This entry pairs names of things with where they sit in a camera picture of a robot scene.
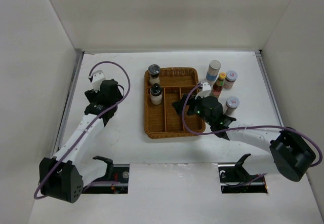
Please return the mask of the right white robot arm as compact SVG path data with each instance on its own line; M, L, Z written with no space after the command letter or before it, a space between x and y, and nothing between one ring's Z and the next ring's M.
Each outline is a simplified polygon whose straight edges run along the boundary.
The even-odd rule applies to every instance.
M315 161L315 152L292 128L278 126L250 126L226 115L217 98L184 95L172 103L178 115L197 115L204 120L214 135L257 147L267 154L253 156L245 153L236 163L235 175L247 181L257 174L281 174L299 182Z

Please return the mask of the clear-lid white spice jar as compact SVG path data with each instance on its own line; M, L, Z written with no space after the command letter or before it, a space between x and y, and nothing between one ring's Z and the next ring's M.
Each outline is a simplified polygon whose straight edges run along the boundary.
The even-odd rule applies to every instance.
M160 67L157 64L152 64L148 67L149 73L149 83L150 85L160 84L159 74L160 74Z

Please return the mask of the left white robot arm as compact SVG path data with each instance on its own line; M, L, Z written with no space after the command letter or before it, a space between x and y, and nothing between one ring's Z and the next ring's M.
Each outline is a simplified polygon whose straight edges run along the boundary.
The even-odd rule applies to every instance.
M36 193L41 195L35 195L36 199L52 197L74 203L96 180L115 182L111 159L94 156L87 163L82 160L96 135L117 111L117 105L123 99L122 89L117 81L111 79L103 80L99 90L85 92L89 105L77 129L51 158L43 158L39 164Z

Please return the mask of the black-cap white spice jar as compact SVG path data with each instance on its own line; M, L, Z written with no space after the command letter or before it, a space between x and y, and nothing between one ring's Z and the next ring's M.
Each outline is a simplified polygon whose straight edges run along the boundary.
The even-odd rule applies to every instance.
M153 84L150 88L150 100L152 104L153 105L161 104L162 98L163 98L162 87L158 83Z

